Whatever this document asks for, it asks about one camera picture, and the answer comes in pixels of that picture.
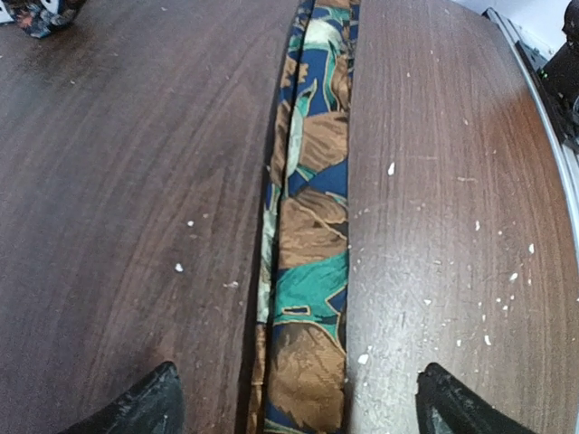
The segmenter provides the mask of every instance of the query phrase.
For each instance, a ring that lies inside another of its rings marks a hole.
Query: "white debris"
[[[366,364],[366,363],[368,363],[369,359],[370,359],[369,354],[361,354],[360,357],[358,357],[358,363]]]

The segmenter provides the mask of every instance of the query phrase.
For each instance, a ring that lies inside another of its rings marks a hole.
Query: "patterned necktie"
[[[43,38],[68,27],[86,0],[4,0],[0,2],[0,21],[15,22],[34,38]]]
[[[305,0],[291,27],[263,213],[248,434],[341,432],[358,10],[359,0]]]

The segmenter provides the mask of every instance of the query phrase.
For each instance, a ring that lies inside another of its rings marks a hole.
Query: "white speck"
[[[234,280],[232,283],[223,283],[223,287],[236,289],[237,287],[239,287],[239,282],[237,280]]]
[[[366,364],[366,363],[368,363],[369,358],[370,358],[369,354],[362,354],[362,355],[360,355],[360,357],[358,357],[358,363]]]

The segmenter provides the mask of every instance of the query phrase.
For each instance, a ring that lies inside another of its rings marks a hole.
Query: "leaf pattern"
[[[34,38],[68,27],[86,0],[52,0],[58,2],[58,14],[46,9],[40,0],[4,0],[6,12],[16,24]]]
[[[293,19],[265,194],[248,434],[343,432],[358,14],[359,0],[302,0]]]

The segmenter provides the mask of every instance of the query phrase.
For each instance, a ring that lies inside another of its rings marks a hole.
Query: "wood grain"
[[[233,432],[296,5],[92,1],[41,42],[0,29],[1,432],[64,429],[165,359],[187,432]]]
[[[497,28],[442,0],[364,1],[349,188],[350,431],[417,432],[416,374],[436,361],[537,433],[574,432],[571,227]]]

